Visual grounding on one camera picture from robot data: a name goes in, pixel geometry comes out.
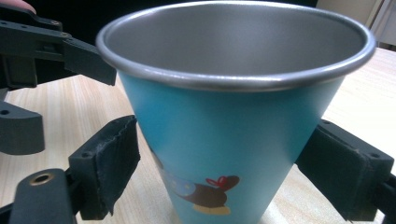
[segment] cup rim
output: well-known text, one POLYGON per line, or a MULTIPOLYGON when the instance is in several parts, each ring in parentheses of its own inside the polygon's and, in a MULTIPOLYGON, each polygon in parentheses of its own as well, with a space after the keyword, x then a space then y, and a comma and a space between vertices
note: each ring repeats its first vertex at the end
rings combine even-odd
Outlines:
POLYGON ((372 33, 359 22, 347 16, 312 7, 301 7, 283 3, 257 1, 203 1, 189 2, 153 7, 120 17, 106 25, 96 37, 96 47, 101 57, 119 72, 129 76, 160 82, 166 85, 205 91, 280 91, 327 82, 358 69, 368 62, 375 52, 375 38, 372 33), (201 5, 249 5, 261 7, 283 7, 304 11, 315 16, 327 17, 340 21, 351 29, 357 30, 364 41, 359 52, 338 63, 297 72, 275 73, 265 75, 208 75, 180 72, 142 63, 132 62, 112 51, 106 44, 108 37, 125 22, 151 13, 157 13, 175 7, 195 7, 201 5))

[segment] cartoon print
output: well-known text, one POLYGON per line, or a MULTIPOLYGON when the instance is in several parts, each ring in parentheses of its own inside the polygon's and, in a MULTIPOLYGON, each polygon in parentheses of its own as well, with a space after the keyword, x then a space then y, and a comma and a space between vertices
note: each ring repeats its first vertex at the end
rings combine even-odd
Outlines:
POLYGON ((208 185, 192 183, 189 180, 169 174, 163 169, 163 164, 152 152, 153 158, 160 167, 160 173, 165 185, 178 197, 193 203, 193 208, 208 215, 229 215, 231 210, 225 205, 226 191, 239 183, 236 175, 221 176, 217 180, 207 178, 208 185))

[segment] wood grain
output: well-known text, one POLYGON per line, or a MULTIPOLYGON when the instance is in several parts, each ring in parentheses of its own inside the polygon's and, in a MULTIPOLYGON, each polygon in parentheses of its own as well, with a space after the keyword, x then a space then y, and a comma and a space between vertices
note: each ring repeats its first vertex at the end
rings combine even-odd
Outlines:
MULTIPOLYGON (((18 157, 0 153, 0 206, 12 203, 17 184, 26 176, 49 168, 66 169, 67 157, 94 133, 113 119, 133 114, 119 80, 112 87, 83 76, 14 91, 6 101, 43 116, 46 150, 18 157)), ((370 62, 345 79, 323 118, 396 157, 396 53, 378 49, 370 62)), ((138 138, 142 161, 116 203, 114 217, 78 218, 78 223, 179 223, 144 137, 139 133, 138 138)), ((382 218, 379 213, 375 223, 382 218)), ((345 221, 293 167, 260 223, 345 221)))

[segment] red bow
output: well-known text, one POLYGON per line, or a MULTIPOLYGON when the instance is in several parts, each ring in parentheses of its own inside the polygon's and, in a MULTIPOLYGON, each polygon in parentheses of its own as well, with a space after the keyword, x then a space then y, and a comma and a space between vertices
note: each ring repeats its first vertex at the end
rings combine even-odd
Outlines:
POLYGON ((225 184, 227 183, 227 176, 222 175, 221 177, 219 177, 219 179, 217 181, 213 180, 213 179, 210 179, 210 178, 207 178, 206 182, 208 184, 210 184, 210 185, 213 185, 213 186, 219 187, 221 189, 224 189, 225 184))

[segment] blue cup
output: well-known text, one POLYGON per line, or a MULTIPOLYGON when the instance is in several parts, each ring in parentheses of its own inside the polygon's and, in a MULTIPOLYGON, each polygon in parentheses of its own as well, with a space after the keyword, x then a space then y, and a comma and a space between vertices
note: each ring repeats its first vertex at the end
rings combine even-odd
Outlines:
POLYGON ((211 1, 124 16, 97 37, 182 223, 257 223, 346 74, 361 24, 292 5, 211 1))

